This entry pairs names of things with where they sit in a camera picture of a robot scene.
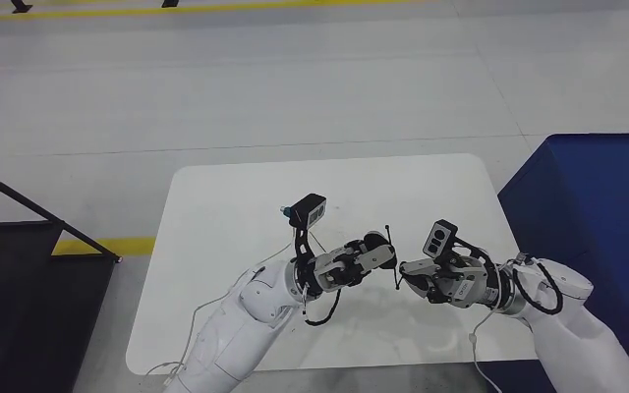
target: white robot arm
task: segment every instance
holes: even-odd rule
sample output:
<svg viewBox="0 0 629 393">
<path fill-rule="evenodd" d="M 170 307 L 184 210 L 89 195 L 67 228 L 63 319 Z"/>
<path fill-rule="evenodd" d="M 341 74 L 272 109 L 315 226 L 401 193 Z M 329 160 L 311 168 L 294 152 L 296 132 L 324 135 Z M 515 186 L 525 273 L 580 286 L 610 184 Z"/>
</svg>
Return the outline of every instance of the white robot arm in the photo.
<svg viewBox="0 0 629 393">
<path fill-rule="evenodd" d="M 283 209 L 296 229 L 297 257 L 263 263 L 241 276 L 201 329 L 166 393 L 232 391 L 254 371 L 290 318 L 306 302 L 314 301 L 323 292 L 358 285 L 377 267 L 396 267 L 395 249 L 390 240 L 377 232 L 315 256 L 308 244 L 308 229 L 324 210 L 325 198 L 314 194 Z M 307 323 L 319 325 L 324 321 Z"/>
<path fill-rule="evenodd" d="M 377 232 L 315 256 L 308 229 L 324 210 L 325 198 L 313 194 L 282 209 L 296 229 L 296 257 L 259 264 L 237 280 L 165 393 L 232 391 L 307 302 L 358 285 L 373 269 L 397 267 L 390 237 Z M 559 393 L 626 391 L 627 354 L 583 307 L 592 283 L 564 265 L 523 254 L 497 266 L 486 252 L 456 238 L 457 230 L 447 221 L 436 222 L 424 247 L 430 258 L 400 264 L 402 279 L 414 292 L 431 303 L 462 309 L 478 303 L 521 320 L 531 328 L 536 352 Z M 470 254 L 456 253 L 456 247 Z M 307 323 L 323 324 L 330 315 Z"/>
<path fill-rule="evenodd" d="M 414 292 L 462 309 L 483 304 L 522 321 L 531 328 L 536 353 L 559 393 L 627 391 L 629 357 L 613 332 L 584 307 L 594 289 L 589 280 L 565 265 L 524 254 L 496 267 L 486 252 L 456 238 L 457 230 L 437 221 L 424 246 L 430 258 L 400 264 Z M 457 247 L 470 255 L 456 253 Z"/>
</svg>

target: blue container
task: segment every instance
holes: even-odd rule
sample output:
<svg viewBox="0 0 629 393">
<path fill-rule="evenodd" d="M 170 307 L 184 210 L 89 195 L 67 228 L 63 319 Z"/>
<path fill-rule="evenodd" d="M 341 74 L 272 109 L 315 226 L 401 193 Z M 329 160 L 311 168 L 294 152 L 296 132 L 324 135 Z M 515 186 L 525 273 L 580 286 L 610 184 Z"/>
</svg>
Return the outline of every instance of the blue container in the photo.
<svg viewBox="0 0 629 393">
<path fill-rule="evenodd" d="M 629 134 L 551 136 L 498 198 L 522 252 L 592 281 L 587 309 L 629 352 Z"/>
</svg>

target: white table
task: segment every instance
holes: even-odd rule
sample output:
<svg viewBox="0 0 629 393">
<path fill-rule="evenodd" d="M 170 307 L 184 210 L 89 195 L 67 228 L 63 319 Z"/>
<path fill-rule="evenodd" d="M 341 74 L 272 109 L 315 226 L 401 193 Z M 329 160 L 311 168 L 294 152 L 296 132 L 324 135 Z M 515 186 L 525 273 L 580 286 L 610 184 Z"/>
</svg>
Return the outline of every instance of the white table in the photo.
<svg viewBox="0 0 629 393">
<path fill-rule="evenodd" d="M 194 308 L 288 244 L 279 207 L 308 193 L 327 197 L 313 233 L 328 250 L 389 224 L 398 258 L 421 258 L 432 223 L 445 218 L 496 261 L 518 251 L 484 164 L 469 154 L 187 167 L 173 178 L 146 276 L 127 349 L 133 373 L 178 360 Z M 309 304 L 310 318 L 324 317 L 333 299 Z M 214 310 L 198 314 L 196 331 Z M 486 313 L 431 305 L 405 285 L 395 291 L 392 272 L 377 270 L 343 291 L 327 324 L 295 317 L 257 370 L 469 362 L 468 332 Z M 495 315 L 478 336 L 480 360 L 535 358 L 516 320 Z"/>
</svg>

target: gray floor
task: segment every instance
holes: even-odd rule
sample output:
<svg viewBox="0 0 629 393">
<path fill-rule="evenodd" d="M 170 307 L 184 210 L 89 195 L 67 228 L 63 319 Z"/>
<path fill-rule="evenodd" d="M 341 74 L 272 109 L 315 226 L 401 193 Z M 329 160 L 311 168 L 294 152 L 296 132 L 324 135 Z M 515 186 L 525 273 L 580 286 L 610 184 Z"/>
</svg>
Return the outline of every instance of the gray floor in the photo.
<svg viewBox="0 0 629 393">
<path fill-rule="evenodd" d="M 500 190 L 547 135 L 629 130 L 629 1 L 0 24 L 0 179 L 94 237 L 154 236 L 187 165 L 471 152 Z M 0 220 L 31 218 L 0 198 Z M 159 391 L 112 280 L 77 392 Z M 266 372 L 239 391 L 478 391 L 459 365 Z"/>
</svg>

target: floor tape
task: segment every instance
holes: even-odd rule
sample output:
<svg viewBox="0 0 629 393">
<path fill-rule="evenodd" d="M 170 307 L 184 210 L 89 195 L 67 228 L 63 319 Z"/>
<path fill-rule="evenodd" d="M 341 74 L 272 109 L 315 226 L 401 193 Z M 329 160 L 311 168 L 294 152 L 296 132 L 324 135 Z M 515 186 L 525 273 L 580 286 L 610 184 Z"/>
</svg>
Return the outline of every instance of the floor tape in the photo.
<svg viewBox="0 0 629 393">
<path fill-rule="evenodd" d="M 96 241 L 120 256 L 151 255 L 155 246 L 155 238 L 114 238 Z M 80 240 L 60 240 L 52 252 L 53 255 L 81 253 L 98 253 L 98 251 Z"/>
<path fill-rule="evenodd" d="M 38 13 L 36 8 L 25 14 L 0 15 L 0 20 L 33 20 L 50 18 L 88 18 L 88 17 L 140 17 L 165 14 L 211 13 L 225 11 L 248 11 L 296 7 L 333 7 L 333 6 L 361 6 L 369 4 L 387 3 L 427 3 L 435 0 L 285 0 L 260 3 L 211 4 L 202 6 L 181 6 L 173 8 L 142 8 L 115 10 L 76 10 L 76 11 L 43 11 Z"/>
</svg>

